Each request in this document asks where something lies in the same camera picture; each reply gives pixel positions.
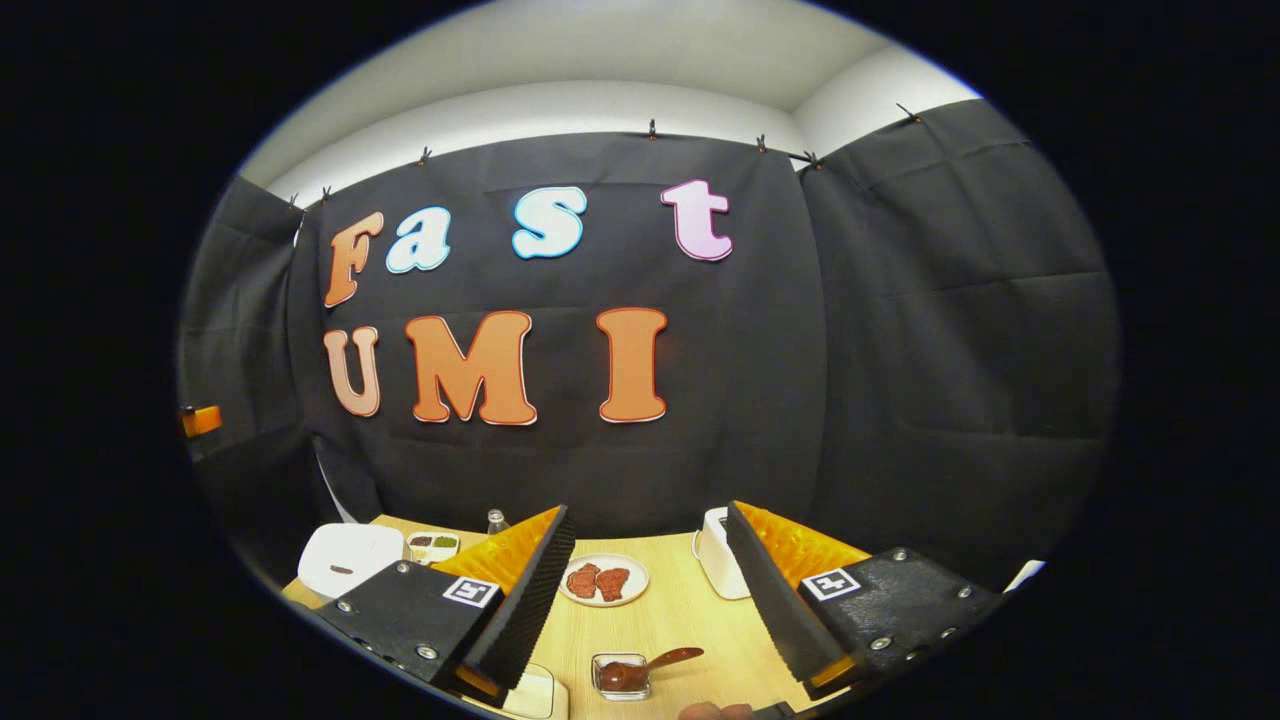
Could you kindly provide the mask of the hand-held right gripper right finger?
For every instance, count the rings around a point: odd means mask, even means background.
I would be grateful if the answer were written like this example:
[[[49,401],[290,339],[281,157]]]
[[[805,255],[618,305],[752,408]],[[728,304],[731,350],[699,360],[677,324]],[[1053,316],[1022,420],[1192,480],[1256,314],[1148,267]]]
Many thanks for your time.
[[[864,691],[948,648],[998,596],[915,550],[868,553],[742,501],[727,543],[756,611],[810,696]]]

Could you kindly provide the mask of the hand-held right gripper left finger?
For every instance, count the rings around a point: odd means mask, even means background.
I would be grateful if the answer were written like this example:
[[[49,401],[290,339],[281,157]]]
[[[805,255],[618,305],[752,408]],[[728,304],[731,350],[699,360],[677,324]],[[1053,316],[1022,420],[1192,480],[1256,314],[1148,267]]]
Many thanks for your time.
[[[499,705],[531,659],[575,541],[568,507],[554,506],[430,568],[393,562],[317,615],[416,682]]]

